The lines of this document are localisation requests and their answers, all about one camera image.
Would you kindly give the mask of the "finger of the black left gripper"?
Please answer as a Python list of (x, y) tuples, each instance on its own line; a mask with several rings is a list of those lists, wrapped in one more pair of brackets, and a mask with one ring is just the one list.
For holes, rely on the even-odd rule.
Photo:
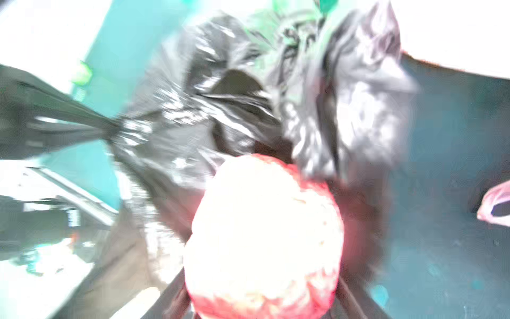
[(120, 129), (108, 118), (24, 70), (1, 65), (1, 159), (24, 160), (107, 140)]

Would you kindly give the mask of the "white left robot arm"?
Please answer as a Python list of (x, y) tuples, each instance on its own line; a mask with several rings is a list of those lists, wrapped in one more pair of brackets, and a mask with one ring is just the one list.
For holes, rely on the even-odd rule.
[[(95, 140), (119, 124), (24, 70), (1, 66), (1, 159), (28, 160)], [(1, 252), (21, 253), (79, 234), (62, 209), (1, 211)]]

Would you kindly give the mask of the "black plastic bag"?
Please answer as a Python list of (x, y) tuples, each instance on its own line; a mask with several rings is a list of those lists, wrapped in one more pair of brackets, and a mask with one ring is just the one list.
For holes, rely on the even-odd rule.
[(108, 142), (120, 216), (56, 317), (109, 318), (147, 287), (163, 292), (207, 182), (251, 154), (326, 182), (347, 224), (341, 276), (368, 292), (417, 89), (400, 57), (389, 1), (214, 13), (164, 41)]

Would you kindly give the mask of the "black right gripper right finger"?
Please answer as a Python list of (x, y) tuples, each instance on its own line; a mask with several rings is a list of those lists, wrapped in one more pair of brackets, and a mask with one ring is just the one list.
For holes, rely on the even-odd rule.
[(323, 318), (390, 319), (390, 316), (356, 280), (346, 281), (340, 276), (333, 305)]

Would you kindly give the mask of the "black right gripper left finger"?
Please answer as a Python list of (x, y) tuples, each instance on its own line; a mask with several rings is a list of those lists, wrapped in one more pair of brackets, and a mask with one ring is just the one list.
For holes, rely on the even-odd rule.
[(191, 299), (185, 286), (185, 271), (182, 268), (142, 319), (184, 318), (195, 318), (195, 312), (191, 309)]

